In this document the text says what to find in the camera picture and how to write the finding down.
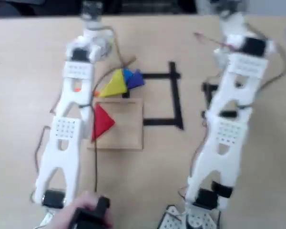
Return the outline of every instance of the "wooden board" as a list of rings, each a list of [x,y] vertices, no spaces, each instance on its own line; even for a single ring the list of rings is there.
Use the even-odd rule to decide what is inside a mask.
[[[96,102],[115,121],[115,125],[97,138],[99,149],[143,148],[143,103],[141,99],[98,98]]]

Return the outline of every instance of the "wooden table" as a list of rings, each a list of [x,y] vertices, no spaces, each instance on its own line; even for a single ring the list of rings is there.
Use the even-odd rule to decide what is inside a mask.
[[[249,21],[286,48],[286,18]],[[116,29],[123,56],[137,56],[133,69],[163,73],[168,61],[174,61],[181,74],[184,131],[148,126],[143,151],[99,153],[99,192],[112,199],[115,227],[155,229],[167,204],[182,206],[177,190],[186,184],[190,158],[204,131],[201,83],[218,71],[212,56],[216,45],[200,45],[192,34],[220,39],[219,22],[193,16],[107,17],[103,22]],[[32,228],[43,218],[42,208],[29,202],[36,179],[33,151],[41,127],[52,120],[49,108],[62,83],[65,45],[81,32],[78,18],[0,20],[1,229]],[[98,63],[97,76],[116,64],[114,54]],[[265,79],[281,67],[273,55]],[[148,82],[132,97],[144,99],[144,117],[173,114],[168,81]],[[223,228],[286,229],[286,78],[264,91],[254,107],[241,175]],[[93,189],[93,152],[84,146],[80,193]],[[64,187],[61,172],[51,186]]]

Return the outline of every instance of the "orange piece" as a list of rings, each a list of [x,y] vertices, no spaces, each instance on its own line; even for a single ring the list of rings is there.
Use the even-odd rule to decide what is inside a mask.
[[[98,96],[100,95],[100,92],[95,91],[93,95],[94,95],[95,97],[98,97]]]

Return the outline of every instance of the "metal base plate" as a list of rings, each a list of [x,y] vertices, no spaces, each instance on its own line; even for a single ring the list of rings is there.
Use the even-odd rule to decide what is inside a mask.
[[[174,205],[169,205],[159,223],[158,229],[186,229],[186,215],[180,213]],[[208,213],[191,210],[188,223],[193,229],[217,229],[216,224]]]

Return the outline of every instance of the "perforated plate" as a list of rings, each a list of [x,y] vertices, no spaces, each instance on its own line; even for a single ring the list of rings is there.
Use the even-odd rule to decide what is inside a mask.
[[[209,214],[201,213],[201,211],[197,211],[197,214],[193,214],[193,211],[191,212],[192,214],[188,216],[188,223],[194,229],[216,229],[216,224]],[[184,229],[185,227],[182,227],[181,223],[182,217],[185,217],[185,215],[179,213],[175,206],[169,206],[158,229]]]
[[[203,228],[203,229],[216,229],[216,224],[212,220],[209,214],[196,214],[188,216],[188,223],[193,228]]]
[[[82,120],[78,118],[54,117],[51,134],[57,139],[71,140],[80,134],[81,125]]]
[[[218,117],[216,140],[227,146],[238,144],[239,140],[242,141],[240,138],[244,136],[246,129],[247,126],[243,123]]]
[[[84,62],[66,61],[63,69],[63,77],[91,80],[92,64]]]
[[[229,55],[228,72],[242,76],[261,79],[267,67],[268,60],[241,53]]]
[[[175,206],[170,206],[165,211],[164,217],[158,229],[181,229],[181,214]]]

